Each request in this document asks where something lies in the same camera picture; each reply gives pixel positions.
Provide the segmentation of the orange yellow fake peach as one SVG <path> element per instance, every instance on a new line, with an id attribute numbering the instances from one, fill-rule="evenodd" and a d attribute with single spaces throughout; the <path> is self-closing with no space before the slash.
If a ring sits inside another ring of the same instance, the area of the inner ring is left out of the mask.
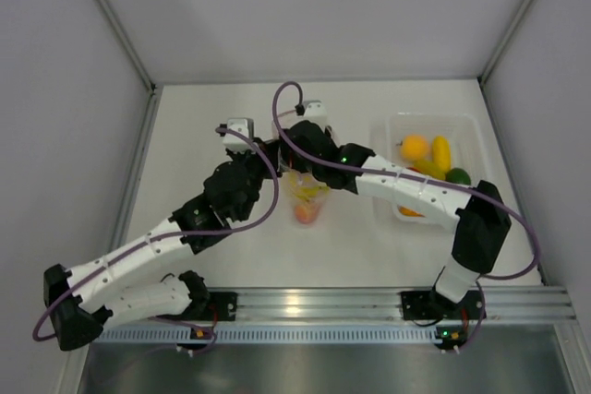
<path id="1" fill-rule="evenodd" d="M 401 141 L 399 153 L 405 161 L 422 160 L 430 154 L 430 143 L 423 136 L 411 134 Z"/>

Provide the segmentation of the orange fake mango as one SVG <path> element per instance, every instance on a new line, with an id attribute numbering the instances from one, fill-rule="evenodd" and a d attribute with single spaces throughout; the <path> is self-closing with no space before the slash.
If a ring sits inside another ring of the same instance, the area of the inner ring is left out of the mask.
<path id="1" fill-rule="evenodd" d="M 398 207 L 398 211 L 400 214 L 402 214 L 404 217 L 411 217 L 411 218 L 423 218 L 424 215 L 420 214 L 416 211 L 413 211 L 411 209 L 408 209 L 406 207 Z"/>

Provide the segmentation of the green fake lime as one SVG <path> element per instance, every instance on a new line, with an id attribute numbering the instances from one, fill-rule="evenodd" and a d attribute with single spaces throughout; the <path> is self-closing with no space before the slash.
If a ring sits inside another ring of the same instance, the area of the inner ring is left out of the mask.
<path id="1" fill-rule="evenodd" d="M 457 184 L 457 185 L 471 185 L 472 179 L 469 173 L 462 169 L 462 168 L 451 168 L 445 174 L 445 180 L 448 183 Z"/>

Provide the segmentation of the clear zip top bag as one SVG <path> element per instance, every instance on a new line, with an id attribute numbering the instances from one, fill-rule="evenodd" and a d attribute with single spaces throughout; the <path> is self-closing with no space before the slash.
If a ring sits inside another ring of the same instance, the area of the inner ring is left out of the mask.
<path id="1" fill-rule="evenodd" d="M 301 173 L 281 162 L 280 185 L 297 222 L 313 224 L 320 215 L 331 189 L 311 173 Z"/>

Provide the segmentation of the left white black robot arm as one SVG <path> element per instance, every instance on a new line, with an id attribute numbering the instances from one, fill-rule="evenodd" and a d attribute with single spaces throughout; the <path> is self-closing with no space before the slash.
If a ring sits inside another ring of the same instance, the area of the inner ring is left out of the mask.
<path id="1" fill-rule="evenodd" d="M 204 280 L 190 270 L 171 277 L 167 267 L 258 227 L 272 215 L 267 209 L 250 219 L 264 181 L 279 179 L 279 147 L 278 140 L 255 137 L 227 148 L 229 161 L 214 169 L 202 192 L 146 234 L 85 264 L 48 268 L 40 320 L 51 323 L 50 339 L 70 352 L 109 328 L 143 318 L 203 317 L 211 299 Z"/>

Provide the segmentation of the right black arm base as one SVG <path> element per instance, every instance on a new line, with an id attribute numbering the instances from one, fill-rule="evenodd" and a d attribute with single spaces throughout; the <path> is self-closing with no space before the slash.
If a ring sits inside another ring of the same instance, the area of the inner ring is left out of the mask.
<path id="1" fill-rule="evenodd" d="M 469 291 L 460 302 L 452 302 L 434 290 L 401 292 L 403 319 L 427 320 L 478 320 L 484 307 L 479 291 Z"/>

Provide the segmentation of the yellow fake banana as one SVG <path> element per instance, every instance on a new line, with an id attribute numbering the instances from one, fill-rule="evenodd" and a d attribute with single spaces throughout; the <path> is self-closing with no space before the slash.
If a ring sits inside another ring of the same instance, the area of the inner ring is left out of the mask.
<path id="1" fill-rule="evenodd" d="M 323 200 L 330 189 L 325 185 L 295 185 L 290 188 L 290 192 L 294 198 L 310 202 Z"/>

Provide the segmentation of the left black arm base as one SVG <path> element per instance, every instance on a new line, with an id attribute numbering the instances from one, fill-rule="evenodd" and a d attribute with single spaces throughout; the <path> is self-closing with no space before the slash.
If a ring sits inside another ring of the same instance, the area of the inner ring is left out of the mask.
<path id="1" fill-rule="evenodd" d="M 237 298 L 235 292 L 213 291 L 207 300 L 191 302 L 180 314 L 161 315 L 158 318 L 176 322 L 234 322 Z"/>

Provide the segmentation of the yellow fake starfruit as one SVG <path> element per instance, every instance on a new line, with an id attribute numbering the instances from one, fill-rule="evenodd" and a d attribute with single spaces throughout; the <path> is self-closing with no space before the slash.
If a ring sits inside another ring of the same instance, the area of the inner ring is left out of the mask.
<path id="1" fill-rule="evenodd" d="M 444 181 L 445 180 L 445 172 L 433 161 L 429 161 L 426 159 L 420 159 L 413 163 L 413 168 L 416 169 L 418 172 L 432 177 L 436 180 Z"/>

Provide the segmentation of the yellow fake corn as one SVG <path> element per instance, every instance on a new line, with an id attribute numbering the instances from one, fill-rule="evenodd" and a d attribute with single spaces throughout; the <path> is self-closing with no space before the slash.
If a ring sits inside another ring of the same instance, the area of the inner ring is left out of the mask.
<path id="1" fill-rule="evenodd" d="M 431 150 L 433 162 L 444 173 L 450 171 L 452 168 L 452 153 L 448 139 L 443 136 L 434 137 Z"/>

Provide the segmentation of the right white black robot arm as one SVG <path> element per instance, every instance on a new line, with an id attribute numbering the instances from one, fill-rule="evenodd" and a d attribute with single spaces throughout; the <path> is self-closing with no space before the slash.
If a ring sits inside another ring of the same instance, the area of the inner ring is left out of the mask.
<path id="1" fill-rule="evenodd" d="M 331 189 L 410 209 L 452 233 L 451 256 L 433 284 L 430 303 L 443 317 L 463 309 L 472 286 L 494 268 L 512 227 L 494 184 L 470 187 L 410 172 L 372 149 L 337 146 L 327 130 L 308 120 L 278 134 L 282 158 L 293 169 Z"/>

